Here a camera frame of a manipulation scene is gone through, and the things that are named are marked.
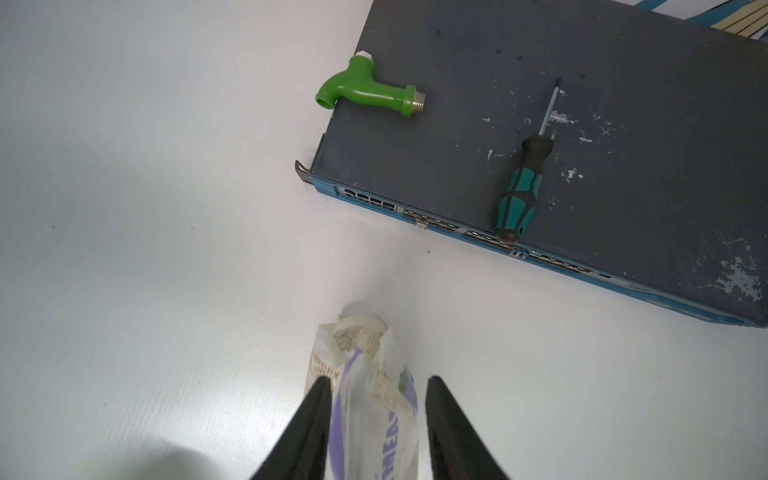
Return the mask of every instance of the food package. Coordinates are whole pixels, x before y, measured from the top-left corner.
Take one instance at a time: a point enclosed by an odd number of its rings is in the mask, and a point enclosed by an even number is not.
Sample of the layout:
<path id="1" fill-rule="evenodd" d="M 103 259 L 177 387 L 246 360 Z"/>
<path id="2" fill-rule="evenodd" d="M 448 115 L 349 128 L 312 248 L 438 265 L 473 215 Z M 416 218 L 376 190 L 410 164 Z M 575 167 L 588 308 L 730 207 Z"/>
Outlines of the food package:
<path id="1" fill-rule="evenodd" d="M 415 480 L 419 408 L 392 329 L 363 315 L 320 325 L 305 394 L 323 375 L 333 391 L 326 478 Z"/>

